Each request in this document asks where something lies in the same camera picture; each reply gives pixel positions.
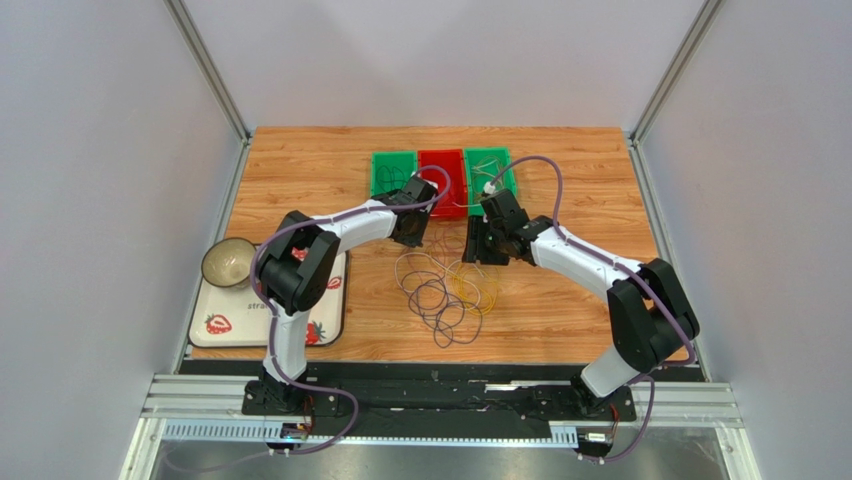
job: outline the white wall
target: white wall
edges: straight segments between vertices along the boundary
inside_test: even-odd
[[[238,142],[161,1],[0,5],[0,477],[114,479]]]
[[[766,479],[849,478],[852,3],[727,2],[644,146]]]
[[[633,128],[702,0],[187,0],[250,128]]]

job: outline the wooden tabletop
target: wooden tabletop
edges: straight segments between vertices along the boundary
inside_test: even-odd
[[[506,146],[512,158],[553,158],[565,176],[560,221],[618,255],[648,261],[656,248],[622,132],[615,128],[259,128],[227,236],[260,243],[291,210],[329,214],[369,197],[372,152]],[[544,162],[517,169],[518,200],[530,217],[550,216],[556,178]],[[466,220],[431,221],[426,242],[465,231]],[[325,360],[586,363],[612,340],[606,305],[572,281],[513,261],[500,267],[494,309],[469,345],[439,348],[394,280],[403,247],[376,241],[353,249],[344,330]],[[449,257],[458,255],[450,252]],[[462,328],[457,335],[473,333]],[[193,357],[262,358],[264,348],[193,350]]]

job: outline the white tray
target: white tray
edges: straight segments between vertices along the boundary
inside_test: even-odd
[[[306,345],[328,345],[340,335],[345,285],[344,253],[334,259],[325,294],[311,310],[308,331],[305,332]],[[189,328],[189,341],[204,348],[266,346],[269,319],[269,310],[251,287],[218,288],[202,279]]]

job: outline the bowl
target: bowl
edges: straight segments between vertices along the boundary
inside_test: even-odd
[[[201,261],[201,276],[219,288],[242,288],[249,284],[251,259],[257,248],[245,238],[226,238],[210,247]]]

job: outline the plastic bin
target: plastic bin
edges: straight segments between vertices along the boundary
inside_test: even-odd
[[[450,175],[450,191],[438,202],[432,211],[433,217],[457,218],[467,215],[467,177],[464,174],[464,152],[458,150],[420,150],[417,152],[417,163],[422,168],[426,165],[436,165]],[[423,172],[423,178],[438,184],[438,191],[445,188],[446,181],[440,172],[429,170]]]
[[[464,166],[467,176],[468,215],[484,215],[479,200],[485,184],[497,176],[500,169],[512,161],[509,149],[506,147],[466,148],[464,149]],[[515,172],[509,170],[497,182],[497,189],[507,188],[515,195],[518,194],[518,184],[515,182]]]
[[[370,174],[370,196],[397,190],[417,171],[417,152],[375,152]]]

